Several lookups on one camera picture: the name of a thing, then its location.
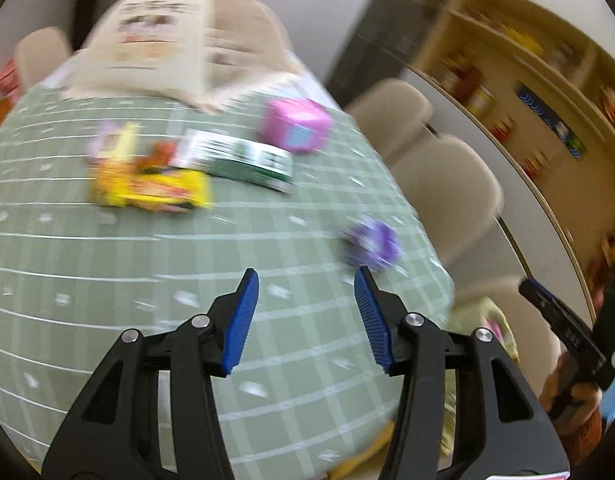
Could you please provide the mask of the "green checked tablecloth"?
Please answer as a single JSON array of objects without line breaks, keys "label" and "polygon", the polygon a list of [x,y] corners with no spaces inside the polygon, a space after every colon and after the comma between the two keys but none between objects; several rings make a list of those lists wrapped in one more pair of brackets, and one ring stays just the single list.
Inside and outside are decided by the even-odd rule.
[{"label": "green checked tablecloth", "polygon": [[0,423],[39,464],[88,376],[122,330],[161,333],[208,310],[246,269],[260,297],[242,360],[214,385],[239,479],[315,479],[385,427],[400,382],[373,360],[341,237],[364,217],[402,252],[378,278],[444,324],[454,299],[411,206],[351,119],[300,157],[278,193],[216,179],[189,214],[108,209],[91,201],[88,144],[134,122],[147,150],[192,129],[251,139],[265,99],[207,115],[170,100],[67,100],[29,91],[0,128]]}]

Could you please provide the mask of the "near beige chair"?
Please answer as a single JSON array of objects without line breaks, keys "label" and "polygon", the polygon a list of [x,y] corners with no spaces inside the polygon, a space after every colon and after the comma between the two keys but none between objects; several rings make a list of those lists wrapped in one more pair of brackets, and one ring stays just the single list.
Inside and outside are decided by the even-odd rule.
[{"label": "near beige chair", "polygon": [[538,396],[557,365],[561,344],[539,310],[518,292],[520,282],[520,276],[502,276],[459,286],[455,302],[462,304],[487,297],[498,306],[515,336],[523,376]]}]

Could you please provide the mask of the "green white snack packet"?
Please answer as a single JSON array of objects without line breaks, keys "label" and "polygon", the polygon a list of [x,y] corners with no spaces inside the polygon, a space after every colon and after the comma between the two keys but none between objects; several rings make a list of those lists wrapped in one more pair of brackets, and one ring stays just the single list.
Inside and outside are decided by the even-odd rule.
[{"label": "green white snack packet", "polygon": [[291,153],[270,144],[221,133],[188,129],[178,142],[170,165],[285,194],[294,186]]}]

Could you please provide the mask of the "far beige chair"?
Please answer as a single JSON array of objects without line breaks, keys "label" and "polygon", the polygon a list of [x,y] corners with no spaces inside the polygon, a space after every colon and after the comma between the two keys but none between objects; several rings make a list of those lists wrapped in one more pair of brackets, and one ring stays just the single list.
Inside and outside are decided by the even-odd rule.
[{"label": "far beige chair", "polygon": [[415,144],[434,113],[426,96],[396,78],[377,82],[343,110],[387,166]]}]

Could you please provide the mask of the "yellow snack packet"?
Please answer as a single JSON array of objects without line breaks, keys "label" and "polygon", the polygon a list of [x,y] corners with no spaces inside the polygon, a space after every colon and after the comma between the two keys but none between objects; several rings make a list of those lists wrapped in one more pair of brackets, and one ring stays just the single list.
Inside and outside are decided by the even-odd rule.
[{"label": "yellow snack packet", "polygon": [[199,170],[170,165],[153,174],[137,174],[134,154],[140,133],[136,122],[121,125],[116,146],[90,165],[91,196],[100,206],[136,207],[155,212],[187,212],[212,205],[210,182]]}]

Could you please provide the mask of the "pink translucent wrapper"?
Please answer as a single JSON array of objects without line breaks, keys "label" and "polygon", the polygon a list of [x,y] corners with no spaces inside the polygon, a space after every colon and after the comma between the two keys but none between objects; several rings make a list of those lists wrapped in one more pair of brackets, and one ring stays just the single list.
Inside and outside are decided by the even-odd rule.
[{"label": "pink translucent wrapper", "polygon": [[121,125],[118,122],[110,120],[102,122],[87,143],[86,161],[90,165],[95,165],[100,159],[106,158],[107,153],[116,146],[120,131]]}]

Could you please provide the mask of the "middle beige chair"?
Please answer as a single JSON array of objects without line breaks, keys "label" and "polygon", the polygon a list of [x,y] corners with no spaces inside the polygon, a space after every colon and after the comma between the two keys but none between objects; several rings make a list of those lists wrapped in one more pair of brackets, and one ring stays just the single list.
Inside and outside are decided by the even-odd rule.
[{"label": "middle beige chair", "polygon": [[494,226],[504,192],[479,154],[456,136],[423,141],[391,168],[443,266],[452,266]]}]

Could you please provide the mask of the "wooden wall shelf unit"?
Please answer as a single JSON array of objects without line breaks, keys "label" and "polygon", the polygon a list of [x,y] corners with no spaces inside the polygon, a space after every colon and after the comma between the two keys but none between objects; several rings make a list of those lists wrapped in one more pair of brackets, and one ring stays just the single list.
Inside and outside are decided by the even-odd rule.
[{"label": "wooden wall shelf unit", "polygon": [[[530,0],[449,0],[413,67],[523,168],[598,285],[615,264],[614,59]],[[580,138],[581,159],[517,98],[521,82]]]}]

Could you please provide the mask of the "black power outlet strip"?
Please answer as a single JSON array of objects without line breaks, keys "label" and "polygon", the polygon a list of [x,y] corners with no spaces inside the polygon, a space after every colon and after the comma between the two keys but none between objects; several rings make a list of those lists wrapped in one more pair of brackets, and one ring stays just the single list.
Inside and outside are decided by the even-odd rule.
[{"label": "black power outlet strip", "polygon": [[548,106],[533,90],[522,82],[515,90],[517,98],[527,105],[530,110],[550,128],[550,130],[565,144],[565,147],[575,159],[581,159],[586,153],[586,148],[575,132],[560,118],[560,116]]}]

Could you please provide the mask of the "purple toy carriage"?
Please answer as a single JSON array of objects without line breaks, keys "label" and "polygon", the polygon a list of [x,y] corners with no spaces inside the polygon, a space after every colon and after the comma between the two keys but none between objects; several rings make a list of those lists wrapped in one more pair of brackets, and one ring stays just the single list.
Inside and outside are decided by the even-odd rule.
[{"label": "purple toy carriage", "polygon": [[343,260],[355,268],[381,271],[394,266],[401,255],[395,229],[367,214],[342,231],[341,242]]}]

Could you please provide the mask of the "mesh food cover tent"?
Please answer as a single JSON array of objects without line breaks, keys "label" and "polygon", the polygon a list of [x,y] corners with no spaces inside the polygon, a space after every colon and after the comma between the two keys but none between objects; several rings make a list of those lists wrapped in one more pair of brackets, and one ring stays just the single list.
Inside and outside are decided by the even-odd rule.
[{"label": "mesh food cover tent", "polygon": [[119,0],[76,54],[65,95],[163,96],[213,112],[303,72],[258,0]]}]

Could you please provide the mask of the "orange red snack packet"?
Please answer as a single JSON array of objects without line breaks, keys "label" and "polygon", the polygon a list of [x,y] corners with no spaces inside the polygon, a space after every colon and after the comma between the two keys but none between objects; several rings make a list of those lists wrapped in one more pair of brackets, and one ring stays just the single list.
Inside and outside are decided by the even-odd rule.
[{"label": "orange red snack packet", "polygon": [[135,162],[137,174],[153,174],[170,167],[170,161],[178,149],[178,142],[158,141],[151,146],[147,155],[138,157]]}]

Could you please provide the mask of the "pink toy box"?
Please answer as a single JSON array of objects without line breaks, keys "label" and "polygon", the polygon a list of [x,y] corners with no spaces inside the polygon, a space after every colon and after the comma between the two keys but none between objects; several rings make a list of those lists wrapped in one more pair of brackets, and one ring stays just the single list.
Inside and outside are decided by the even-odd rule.
[{"label": "pink toy box", "polygon": [[294,154],[322,148],[335,123],[318,103],[309,99],[273,98],[265,103],[259,138]]}]

